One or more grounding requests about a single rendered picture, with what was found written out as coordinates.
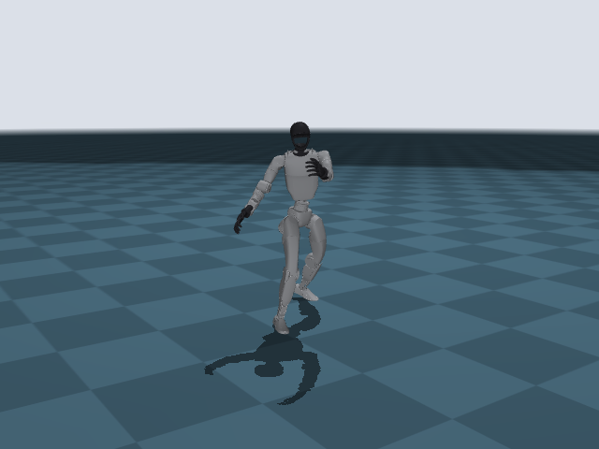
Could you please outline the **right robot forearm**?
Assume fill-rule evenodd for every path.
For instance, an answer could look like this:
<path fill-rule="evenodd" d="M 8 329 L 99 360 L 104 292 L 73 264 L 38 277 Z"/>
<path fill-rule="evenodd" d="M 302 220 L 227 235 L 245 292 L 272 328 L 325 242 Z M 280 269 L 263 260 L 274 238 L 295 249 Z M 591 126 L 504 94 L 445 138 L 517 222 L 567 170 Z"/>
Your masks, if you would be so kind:
<path fill-rule="evenodd" d="M 258 184 L 257 184 L 258 185 Z M 253 209 L 251 210 L 250 216 L 253 215 L 254 210 L 257 208 L 257 206 L 259 205 L 260 201 L 264 198 L 264 194 L 262 193 L 261 190 L 257 190 L 257 186 L 253 192 L 253 195 L 251 196 L 251 198 L 249 199 L 247 205 L 245 205 L 245 208 L 248 205 L 252 205 Z"/>

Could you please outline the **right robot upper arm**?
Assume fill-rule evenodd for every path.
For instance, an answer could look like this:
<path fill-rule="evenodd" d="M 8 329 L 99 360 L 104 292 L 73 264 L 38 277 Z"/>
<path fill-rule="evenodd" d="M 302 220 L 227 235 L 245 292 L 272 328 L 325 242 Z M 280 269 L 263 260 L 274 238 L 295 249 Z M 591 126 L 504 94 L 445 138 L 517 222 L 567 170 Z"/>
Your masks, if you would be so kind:
<path fill-rule="evenodd" d="M 261 190 L 262 193 L 268 194 L 271 190 L 271 184 L 274 181 L 276 175 L 278 174 L 278 170 L 282 169 L 285 166 L 285 155 L 275 156 L 266 173 L 264 175 L 263 181 L 261 180 L 258 183 L 257 190 Z"/>

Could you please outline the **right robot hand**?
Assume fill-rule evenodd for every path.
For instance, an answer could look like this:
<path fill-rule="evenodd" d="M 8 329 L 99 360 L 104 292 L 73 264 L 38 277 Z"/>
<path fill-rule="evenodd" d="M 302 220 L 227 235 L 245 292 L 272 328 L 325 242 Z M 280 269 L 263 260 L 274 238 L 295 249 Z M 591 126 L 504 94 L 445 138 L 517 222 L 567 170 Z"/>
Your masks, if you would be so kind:
<path fill-rule="evenodd" d="M 234 225 L 234 231 L 235 231 L 235 233 L 237 233 L 237 234 L 240 233 L 241 230 L 239 229 L 239 227 L 242 227 L 240 225 L 240 223 L 242 222 L 242 220 L 244 218 L 248 218 L 250 216 L 250 213 L 251 213 L 252 209 L 253 209 L 253 206 L 252 205 L 248 205 L 246 208 L 244 208 L 244 209 L 241 210 L 241 214 L 238 216 L 237 222 Z"/>

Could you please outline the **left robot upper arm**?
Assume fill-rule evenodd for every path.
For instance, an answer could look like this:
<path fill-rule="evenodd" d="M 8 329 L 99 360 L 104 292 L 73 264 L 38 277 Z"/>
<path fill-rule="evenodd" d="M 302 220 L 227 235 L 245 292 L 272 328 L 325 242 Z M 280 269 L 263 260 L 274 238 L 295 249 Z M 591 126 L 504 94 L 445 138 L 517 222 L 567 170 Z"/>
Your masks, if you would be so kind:
<path fill-rule="evenodd" d="M 328 151 L 321 151 L 316 154 L 322 167 L 325 167 L 326 169 L 329 169 L 329 167 L 332 168 L 332 162 Z"/>

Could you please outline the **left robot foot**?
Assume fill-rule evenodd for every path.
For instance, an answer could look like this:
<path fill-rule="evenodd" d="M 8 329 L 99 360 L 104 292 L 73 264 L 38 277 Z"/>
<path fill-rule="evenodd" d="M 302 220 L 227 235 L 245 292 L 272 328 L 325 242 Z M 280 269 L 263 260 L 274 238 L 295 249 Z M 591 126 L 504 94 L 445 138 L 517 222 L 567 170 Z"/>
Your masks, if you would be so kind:
<path fill-rule="evenodd" d="M 302 287 L 302 289 L 304 289 L 304 287 Z M 314 294 L 313 294 L 313 293 L 312 293 L 312 292 L 309 290 L 309 288 L 306 288 L 306 289 L 304 289 L 304 290 L 301 290 L 301 289 L 300 289 L 300 284 L 299 284 L 299 283 L 297 283 L 297 284 L 296 284 L 296 286 L 295 286 L 295 290 L 294 290 L 294 293 L 296 293 L 296 294 L 299 294 L 300 296 L 302 296 L 302 297 L 304 297 L 305 299 L 307 299 L 307 300 L 310 300 L 310 301 L 317 301 L 317 300 L 319 299 L 319 298 L 318 298 L 316 295 L 314 295 Z"/>

